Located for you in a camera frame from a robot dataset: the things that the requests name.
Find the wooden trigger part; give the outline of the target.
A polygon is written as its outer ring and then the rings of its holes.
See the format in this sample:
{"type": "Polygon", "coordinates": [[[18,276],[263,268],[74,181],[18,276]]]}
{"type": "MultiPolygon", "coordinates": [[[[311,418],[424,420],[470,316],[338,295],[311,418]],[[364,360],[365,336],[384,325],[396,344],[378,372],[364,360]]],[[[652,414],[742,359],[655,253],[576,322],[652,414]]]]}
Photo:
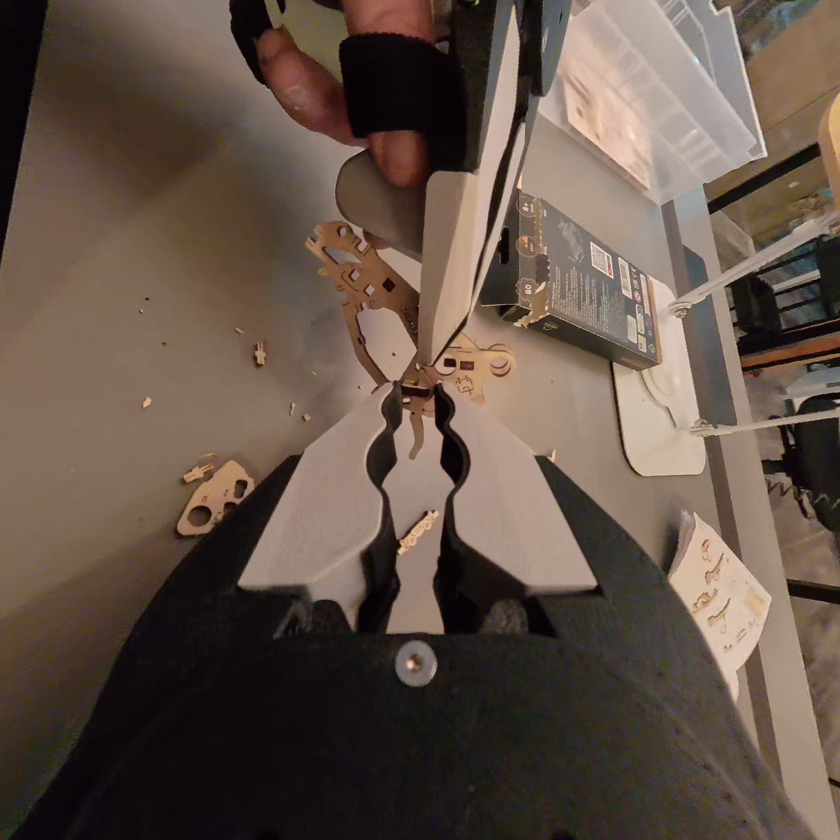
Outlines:
{"type": "Polygon", "coordinates": [[[405,379],[401,384],[402,408],[408,415],[413,430],[413,445],[409,459],[414,460],[424,446],[424,419],[435,416],[435,384],[422,376],[414,381],[405,379]]]}

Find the person's left hand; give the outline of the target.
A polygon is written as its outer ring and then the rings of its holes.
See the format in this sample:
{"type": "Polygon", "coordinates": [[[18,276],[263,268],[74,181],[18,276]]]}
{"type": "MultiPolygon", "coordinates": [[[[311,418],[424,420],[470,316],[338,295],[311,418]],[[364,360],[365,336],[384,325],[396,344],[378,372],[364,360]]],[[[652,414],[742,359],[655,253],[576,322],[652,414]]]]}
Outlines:
{"type": "MultiPolygon", "coordinates": [[[[404,35],[433,44],[433,5],[428,1],[347,1],[342,3],[349,35],[404,35]]],[[[268,88],[300,126],[341,144],[367,148],[386,180],[414,187],[430,175],[427,143],[420,133],[394,131],[356,138],[339,81],[299,49],[287,28],[266,31],[255,42],[259,68],[268,88]]]]}

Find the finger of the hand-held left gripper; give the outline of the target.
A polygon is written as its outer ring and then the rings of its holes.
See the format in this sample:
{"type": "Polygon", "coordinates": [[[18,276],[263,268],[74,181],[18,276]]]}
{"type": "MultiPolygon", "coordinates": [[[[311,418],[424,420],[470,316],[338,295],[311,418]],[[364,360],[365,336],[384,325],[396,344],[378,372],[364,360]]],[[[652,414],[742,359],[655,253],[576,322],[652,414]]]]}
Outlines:
{"type": "Polygon", "coordinates": [[[473,311],[518,184],[529,140],[529,3],[455,13],[450,53],[465,93],[465,153],[426,188],[418,363],[437,361],[473,311]]]}
{"type": "Polygon", "coordinates": [[[432,362],[476,308],[497,249],[526,149],[516,129],[509,150],[489,140],[476,173],[432,178],[432,362]]]}

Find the white book stand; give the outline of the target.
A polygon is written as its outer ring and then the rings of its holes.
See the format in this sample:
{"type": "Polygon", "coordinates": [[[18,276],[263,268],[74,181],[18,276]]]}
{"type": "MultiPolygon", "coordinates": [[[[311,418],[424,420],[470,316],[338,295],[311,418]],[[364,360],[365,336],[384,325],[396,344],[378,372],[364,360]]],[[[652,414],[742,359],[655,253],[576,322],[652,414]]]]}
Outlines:
{"type": "Polygon", "coordinates": [[[838,409],[734,425],[710,424],[700,418],[697,391],[682,325],[687,313],[715,291],[759,269],[838,225],[838,211],[805,221],[771,246],[751,255],[713,280],[675,297],[670,289],[651,295],[658,328],[660,364],[641,372],[620,373],[613,364],[616,407],[628,464],[640,476],[693,476],[707,462],[703,438],[755,432],[764,428],[838,419],[838,409]]]}

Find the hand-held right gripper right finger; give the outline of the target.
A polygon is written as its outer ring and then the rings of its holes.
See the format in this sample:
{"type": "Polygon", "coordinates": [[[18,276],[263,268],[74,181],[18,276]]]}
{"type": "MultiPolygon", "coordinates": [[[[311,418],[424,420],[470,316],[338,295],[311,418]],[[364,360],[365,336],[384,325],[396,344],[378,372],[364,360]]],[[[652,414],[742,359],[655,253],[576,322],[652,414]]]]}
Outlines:
{"type": "Polygon", "coordinates": [[[598,592],[539,457],[453,385],[435,387],[434,406],[453,482],[434,576],[444,631],[527,632],[536,599],[598,592]]]}

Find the rounded wooden plate with holes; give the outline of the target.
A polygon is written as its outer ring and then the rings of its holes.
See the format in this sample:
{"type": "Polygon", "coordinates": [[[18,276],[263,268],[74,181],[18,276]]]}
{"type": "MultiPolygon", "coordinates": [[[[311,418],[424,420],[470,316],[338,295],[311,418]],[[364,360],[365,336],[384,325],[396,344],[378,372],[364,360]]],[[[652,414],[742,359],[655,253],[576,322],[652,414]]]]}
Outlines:
{"type": "Polygon", "coordinates": [[[255,481],[239,462],[224,462],[194,490],[175,525],[175,533],[184,538],[210,533],[255,487],[255,481]]]}

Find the black product box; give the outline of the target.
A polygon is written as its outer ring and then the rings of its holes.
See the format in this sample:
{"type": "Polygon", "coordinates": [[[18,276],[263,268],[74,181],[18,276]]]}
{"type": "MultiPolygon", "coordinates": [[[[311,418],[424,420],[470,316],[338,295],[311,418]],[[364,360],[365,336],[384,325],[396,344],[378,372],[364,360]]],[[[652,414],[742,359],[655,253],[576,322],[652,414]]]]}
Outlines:
{"type": "Polygon", "coordinates": [[[521,190],[502,226],[479,303],[518,328],[633,371],[662,363],[650,276],[521,190]]]}

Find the wooden parts sheet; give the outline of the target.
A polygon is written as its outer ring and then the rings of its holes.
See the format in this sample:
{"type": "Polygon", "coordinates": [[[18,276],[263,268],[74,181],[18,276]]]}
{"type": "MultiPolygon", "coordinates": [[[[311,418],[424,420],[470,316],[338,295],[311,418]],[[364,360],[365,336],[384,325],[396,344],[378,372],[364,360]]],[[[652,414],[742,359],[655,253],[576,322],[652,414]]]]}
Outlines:
{"type": "Polygon", "coordinates": [[[566,121],[646,191],[653,158],[648,129],[597,68],[601,57],[599,45],[588,34],[572,32],[561,60],[566,121]]]}

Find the black metal frame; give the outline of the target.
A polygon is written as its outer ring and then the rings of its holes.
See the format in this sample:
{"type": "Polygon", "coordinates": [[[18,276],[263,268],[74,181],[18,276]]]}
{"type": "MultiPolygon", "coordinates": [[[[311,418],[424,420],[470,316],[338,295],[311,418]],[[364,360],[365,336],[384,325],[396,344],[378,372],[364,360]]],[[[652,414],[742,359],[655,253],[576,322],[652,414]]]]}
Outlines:
{"type": "Polygon", "coordinates": [[[828,194],[833,190],[829,184],[820,146],[810,143],[777,161],[752,161],[709,182],[705,186],[707,210],[709,215],[722,212],[765,188],[782,198],[803,198],[809,192],[828,194]]]}

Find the wooden model frame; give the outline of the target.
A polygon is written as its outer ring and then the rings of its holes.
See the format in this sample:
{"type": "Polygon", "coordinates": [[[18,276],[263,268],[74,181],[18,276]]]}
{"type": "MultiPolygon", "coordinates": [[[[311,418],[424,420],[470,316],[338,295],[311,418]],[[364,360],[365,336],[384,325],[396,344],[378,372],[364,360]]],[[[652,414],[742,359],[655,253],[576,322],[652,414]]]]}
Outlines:
{"type": "MultiPolygon", "coordinates": [[[[343,221],[316,226],[305,246],[322,264],[318,273],[327,277],[335,290],[343,294],[342,311],[356,359],[375,384],[383,385],[385,373],[368,351],[359,317],[366,309],[395,314],[416,348],[418,291],[343,221]]],[[[435,385],[449,383],[461,395],[483,405],[485,383],[510,376],[516,366],[515,356],[508,346],[496,343],[482,349],[460,332],[436,364],[423,365],[412,360],[402,382],[422,376],[435,385]]]]}

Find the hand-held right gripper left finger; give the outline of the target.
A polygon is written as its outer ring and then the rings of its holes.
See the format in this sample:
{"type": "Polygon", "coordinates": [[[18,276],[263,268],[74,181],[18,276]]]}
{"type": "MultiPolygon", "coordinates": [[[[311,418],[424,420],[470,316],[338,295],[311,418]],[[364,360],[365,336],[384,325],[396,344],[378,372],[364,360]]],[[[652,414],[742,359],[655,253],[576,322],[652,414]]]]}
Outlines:
{"type": "Polygon", "coordinates": [[[400,581],[385,479],[402,389],[387,382],[303,452],[238,586],[338,604],[356,632],[386,631],[400,581]]]}

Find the clear plastic bin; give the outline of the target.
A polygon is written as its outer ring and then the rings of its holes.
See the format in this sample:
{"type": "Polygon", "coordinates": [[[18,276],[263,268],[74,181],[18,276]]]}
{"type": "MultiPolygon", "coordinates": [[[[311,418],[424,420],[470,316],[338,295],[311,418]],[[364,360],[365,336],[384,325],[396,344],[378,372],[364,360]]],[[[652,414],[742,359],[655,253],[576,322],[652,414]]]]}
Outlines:
{"type": "Polygon", "coordinates": [[[573,2],[539,111],[656,205],[767,154],[732,10],[709,1],[573,2]],[[597,68],[647,127],[653,158],[646,191],[566,121],[561,60],[576,29],[598,44],[597,68]]]}

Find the instruction booklet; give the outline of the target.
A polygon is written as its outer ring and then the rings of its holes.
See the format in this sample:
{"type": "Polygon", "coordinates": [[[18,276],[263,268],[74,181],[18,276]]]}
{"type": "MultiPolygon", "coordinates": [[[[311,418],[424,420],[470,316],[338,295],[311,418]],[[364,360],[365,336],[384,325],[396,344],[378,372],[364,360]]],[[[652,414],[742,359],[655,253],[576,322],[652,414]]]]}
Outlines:
{"type": "Polygon", "coordinates": [[[771,595],[709,524],[683,511],[668,580],[739,699],[739,672],[758,646],[771,595]]]}

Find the decorated small wooden bar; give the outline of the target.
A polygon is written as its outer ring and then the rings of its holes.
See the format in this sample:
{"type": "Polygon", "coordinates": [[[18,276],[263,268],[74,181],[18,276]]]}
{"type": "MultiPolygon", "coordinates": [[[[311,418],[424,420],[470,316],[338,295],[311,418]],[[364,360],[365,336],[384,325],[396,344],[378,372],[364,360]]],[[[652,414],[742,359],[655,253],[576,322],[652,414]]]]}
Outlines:
{"type": "Polygon", "coordinates": [[[420,538],[426,532],[431,531],[439,516],[440,512],[437,510],[425,511],[423,516],[399,539],[396,552],[397,556],[403,556],[406,552],[414,548],[420,538]]]}

